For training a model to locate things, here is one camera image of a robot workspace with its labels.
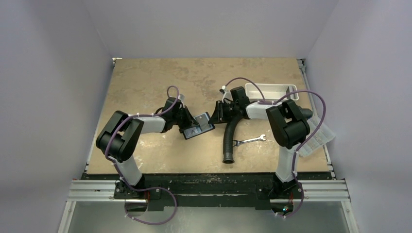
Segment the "black leather card holder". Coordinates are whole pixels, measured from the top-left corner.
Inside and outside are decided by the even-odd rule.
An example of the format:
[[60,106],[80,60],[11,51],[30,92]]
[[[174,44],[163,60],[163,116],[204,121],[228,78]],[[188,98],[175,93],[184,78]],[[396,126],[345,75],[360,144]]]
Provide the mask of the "black leather card holder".
[[187,130],[183,131],[183,136],[186,140],[191,139],[193,137],[199,136],[201,134],[207,133],[209,131],[212,131],[215,129],[214,125],[210,124],[210,128],[206,129],[206,128],[200,128],[199,125]]

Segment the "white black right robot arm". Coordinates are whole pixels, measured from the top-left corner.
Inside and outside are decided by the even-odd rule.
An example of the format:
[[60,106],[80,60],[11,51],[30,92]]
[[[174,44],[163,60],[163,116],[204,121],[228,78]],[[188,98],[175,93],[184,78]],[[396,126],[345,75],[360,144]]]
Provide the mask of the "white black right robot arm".
[[244,87],[230,90],[230,100],[218,100],[209,124],[226,124],[223,134],[223,163],[234,163],[234,134],[242,119],[267,120],[274,139],[279,145],[278,166],[274,174],[269,197],[283,198],[297,184],[294,180],[297,159],[293,150],[305,142],[310,133],[308,119],[313,116],[310,109],[301,108],[293,100],[281,104],[263,104],[250,101]]

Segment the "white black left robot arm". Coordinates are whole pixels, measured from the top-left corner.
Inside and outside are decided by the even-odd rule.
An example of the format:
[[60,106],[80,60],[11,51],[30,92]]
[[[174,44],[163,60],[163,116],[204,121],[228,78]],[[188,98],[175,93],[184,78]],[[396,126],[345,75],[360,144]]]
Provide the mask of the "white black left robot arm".
[[175,125],[183,134],[199,123],[181,99],[169,97],[165,105],[153,114],[130,115],[115,111],[97,136],[96,147],[112,162],[120,179],[127,185],[126,193],[132,198],[138,199],[145,192],[144,175],[133,158],[140,135],[166,133]]

